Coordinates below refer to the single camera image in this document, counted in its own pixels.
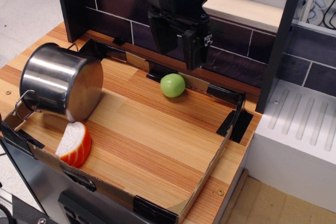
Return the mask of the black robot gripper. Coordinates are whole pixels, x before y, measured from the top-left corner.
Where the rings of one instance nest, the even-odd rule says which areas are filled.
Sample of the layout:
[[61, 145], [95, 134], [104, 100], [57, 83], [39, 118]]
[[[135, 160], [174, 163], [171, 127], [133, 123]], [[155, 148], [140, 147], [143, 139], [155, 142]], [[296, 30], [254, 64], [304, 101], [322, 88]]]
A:
[[161, 54], [177, 47], [177, 34], [172, 25], [195, 26], [183, 34], [183, 54], [187, 70], [194, 70], [207, 63], [213, 35], [207, 29], [209, 15], [203, 5], [207, 0], [147, 0], [149, 25], [154, 42]]

